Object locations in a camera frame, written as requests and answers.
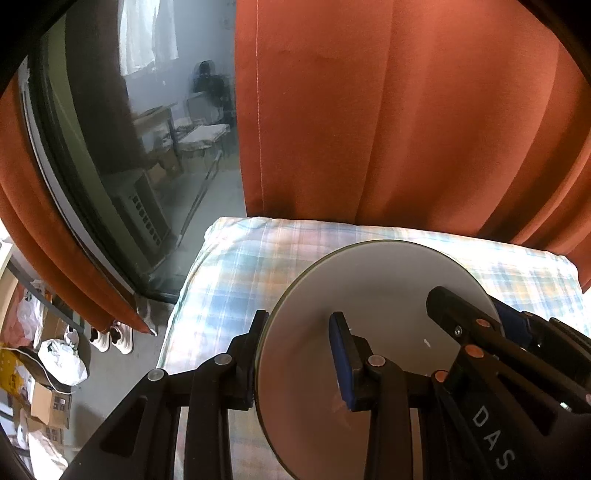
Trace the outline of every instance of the orange curtain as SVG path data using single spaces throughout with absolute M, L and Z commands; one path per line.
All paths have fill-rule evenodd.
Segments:
M 43 280 L 97 330 L 116 319 L 150 331 L 90 262 L 58 213 L 37 171 L 15 79 L 0 98 L 0 218 Z
M 591 89 L 517 0 L 238 2 L 248 214 L 563 254 L 591 286 Z

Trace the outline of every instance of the white sneaker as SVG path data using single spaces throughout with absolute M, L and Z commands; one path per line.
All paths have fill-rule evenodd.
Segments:
M 100 333 L 97 329 L 91 327 L 90 344 L 97 347 L 99 352 L 106 352 L 109 349 L 109 334 Z
M 111 343 L 115 345 L 122 354 L 127 355 L 134 348 L 134 330 L 121 322 L 115 324 L 109 329 Z

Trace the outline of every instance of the white plate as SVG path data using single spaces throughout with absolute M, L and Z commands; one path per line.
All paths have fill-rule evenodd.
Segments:
M 474 277 L 419 244 L 364 242 L 317 261 L 283 294 L 267 323 L 256 364 L 259 420 L 279 461 L 299 480 L 362 480 L 369 412 L 340 399 L 328 319 L 342 311 L 354 335 L 406 371 L 449 369 L 458 344 L 428 316 L 429 291 L 443 286 L 494 319 Z

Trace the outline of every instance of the concrete floor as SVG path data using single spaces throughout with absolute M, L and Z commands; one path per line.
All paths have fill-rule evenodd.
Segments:
M 127 355 L 112 345 L 106 352 L 99 352 L 88 341 L 90 326 L 86 325 L 79 354 L 89 375 L 72 394 L 70 428 L 64 432 L 66 445 L 82 447 L 135 384 L 156 366 L 172 308 L 158 304 L 157 311 L 152 311 L 158 336 L 134 332 L 134 349 Z M 66 457 L 72 461 L 73 454 L 68 452 Z
M 178 294 L 184 284 L 197 253 L 203 245 L 207 229 L 220 217 L 245 217 L 244 191 L 238 160 L 236 132 L 228 135 L 223 145 L 224 155 L 219 160 L 219 171 L 207 184 L 206 194 L 195 211 L 178 248 L 150 275 L 150 288 Z M 172 231 L 178 235 L 191 204 L 204 183 L 204 178 L 217 148 L 207 149 L 204 156 L 198 151 L 184 153 L 183 173 L 164 182 L 157 189 L 160 206 Z

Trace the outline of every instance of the metal rivet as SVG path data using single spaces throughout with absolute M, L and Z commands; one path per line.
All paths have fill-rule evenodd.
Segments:
M 227 365 L 232 361 L 232 355 L 229 353 L 220 353 L 213 359 L 218 365 Z
M 484 357 L 484 352 L 482 351 L 482 348 L 480 348 L 477 345 L 466 345 L 464 347 L 466 349 L 466 353 L 474 358 L 482 358 Z
M 153 368 L 148 372 L 148 380 L 151 382 L 157 382 L 164 376 L 164 370 L 161 368 Z
M 368 358 L 368 363 L 372 367 L 383 367 L 386 364 L 386 359 L 381 355 L 371 355 Z
M 446 378 L 447 378 L 447 371 L 446 370 L 437 370 L 435 372 L 435 380 L 437 380 L 439 383 L 445 382 Z

